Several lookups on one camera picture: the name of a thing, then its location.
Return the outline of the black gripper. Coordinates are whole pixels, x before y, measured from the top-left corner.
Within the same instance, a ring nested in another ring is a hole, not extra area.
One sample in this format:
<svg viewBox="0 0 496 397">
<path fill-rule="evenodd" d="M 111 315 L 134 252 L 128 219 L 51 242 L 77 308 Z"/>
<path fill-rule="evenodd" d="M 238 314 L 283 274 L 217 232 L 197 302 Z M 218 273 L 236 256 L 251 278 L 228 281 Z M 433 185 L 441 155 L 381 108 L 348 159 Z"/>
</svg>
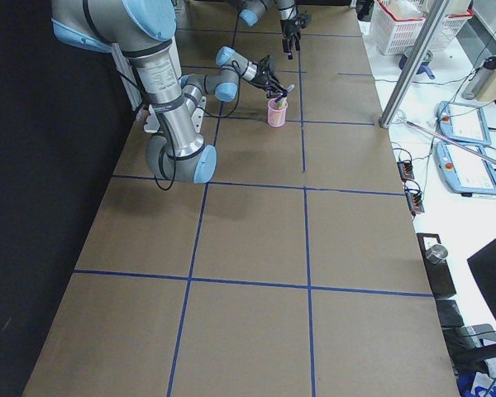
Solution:
<svg viewBox="0 0 496 397">
<path fill-rule="evenodd" d="M 286 93 L 290 93 L 294 90 L 294 84 L 290 84 L 289 86 L 283 86 L 281 83 L 274 82 L 274 73 L 267 74 L 259 74 L 257 72 L 254 77 L 254 86 L 256 88 L 263 89 L 266 93 L 267 99 L 275 100 L 277 97 L 281 95 L 286 95 Z"/>
<path fill-rule="evenodd" d="M 282 30 L 282 47 L 283 52 L 288 54 L 288 59 L 293 59 L 294 53 L 301 50 L 301 33 L 302 17 L 299 14 L 289 15 L 280 19 Z"/>
</svg>

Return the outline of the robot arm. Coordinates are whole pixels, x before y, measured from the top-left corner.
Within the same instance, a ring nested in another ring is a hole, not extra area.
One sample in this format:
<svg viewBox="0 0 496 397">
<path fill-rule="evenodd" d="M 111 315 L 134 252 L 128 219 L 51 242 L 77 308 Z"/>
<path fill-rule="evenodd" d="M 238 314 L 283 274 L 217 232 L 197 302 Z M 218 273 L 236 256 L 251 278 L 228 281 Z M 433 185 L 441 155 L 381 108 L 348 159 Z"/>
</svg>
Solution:
<svg viewBox="0 0 496 397">
<path fill-rule="evenodd" d="M 237 16 L 247 25 L 254 26 L 276 5 L 279 13 L 279 23 L 282 33 L 283 52 L 289 60 L 293 59 L 293 51 L 301 50 L 301 30 L 311 22 L 311 15 L 300 12 L 298 4 L 293 0 L 231 0 L 227 1 L 237 13 Z"/>
<path fill-rule="evenodd" d="M 118 45 L 135 68 L 138 89 L 159 123 L 145 153 L 156 179 L 205 184 L 212 178 L 217 152 L 206 144 L 195 120 L 206 95 L 230 102 L 241 81 L 274 101 L 283 102 L 290 91 L 276 78 L 272 56 L 252 62 L 227 46 L 216 56 L 218 74 L 181 75 L 171 1 L 53 1 L 51 6 L 58 40 L 101 53 Z"/>
</svg>

